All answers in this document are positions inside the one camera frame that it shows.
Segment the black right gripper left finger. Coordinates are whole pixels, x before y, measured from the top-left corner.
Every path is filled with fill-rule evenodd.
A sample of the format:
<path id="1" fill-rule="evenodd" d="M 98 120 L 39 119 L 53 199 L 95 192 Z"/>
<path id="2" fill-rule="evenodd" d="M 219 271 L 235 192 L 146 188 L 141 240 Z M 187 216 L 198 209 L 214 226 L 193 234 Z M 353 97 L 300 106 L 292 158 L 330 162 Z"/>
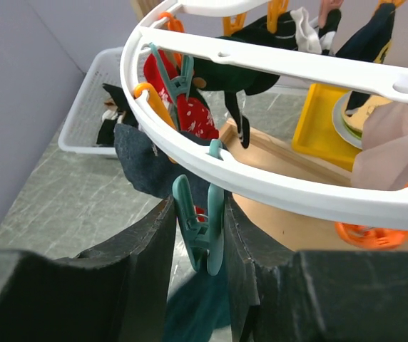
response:
<path id="1" fill-rule="evenodd" d="M 174 241 L 166 199 L 73 258 L 0 249 L 0 341 L 159 341 Z"/>

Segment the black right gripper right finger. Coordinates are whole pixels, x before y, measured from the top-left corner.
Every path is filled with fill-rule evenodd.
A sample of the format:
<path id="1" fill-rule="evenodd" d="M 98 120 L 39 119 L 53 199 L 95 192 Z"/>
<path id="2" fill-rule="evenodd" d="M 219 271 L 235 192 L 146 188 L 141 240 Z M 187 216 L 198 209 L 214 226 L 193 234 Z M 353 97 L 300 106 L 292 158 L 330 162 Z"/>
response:
<path id="1" fill-rule="evenodd" d="M 225 204 L 234 341 L 408 341 L 408 252 L 293 252 Z"/>

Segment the teal green sock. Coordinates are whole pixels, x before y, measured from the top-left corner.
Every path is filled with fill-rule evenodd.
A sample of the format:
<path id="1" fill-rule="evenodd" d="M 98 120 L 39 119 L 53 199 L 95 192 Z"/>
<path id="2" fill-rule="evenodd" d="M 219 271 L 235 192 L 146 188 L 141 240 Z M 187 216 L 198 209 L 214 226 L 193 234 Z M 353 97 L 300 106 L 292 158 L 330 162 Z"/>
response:
<path id="1" fill-rule="evenodd" d="M 168 299 L 162 341 L 209 341 L 213 331 L 230 325 L 225 267 L 211 276 L 200 270 Z"/>

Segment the teal plastic clip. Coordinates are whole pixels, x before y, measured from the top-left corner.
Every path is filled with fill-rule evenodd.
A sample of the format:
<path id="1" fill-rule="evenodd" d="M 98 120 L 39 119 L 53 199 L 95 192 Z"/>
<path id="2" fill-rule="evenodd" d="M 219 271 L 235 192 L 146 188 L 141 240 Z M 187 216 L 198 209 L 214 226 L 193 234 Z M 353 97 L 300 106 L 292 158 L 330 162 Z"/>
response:
<path id="1" fill-rule="evenodd" d="M 195 211 L 190 184 L 185 175 L 177 177 L 172 186 L 175 213 L 190 263 L 195 271 L 202 266 L 207 273 L 219 273 L 224 252 L 225 190 L 211 184 L 208 188 L 208 211 Z"/>

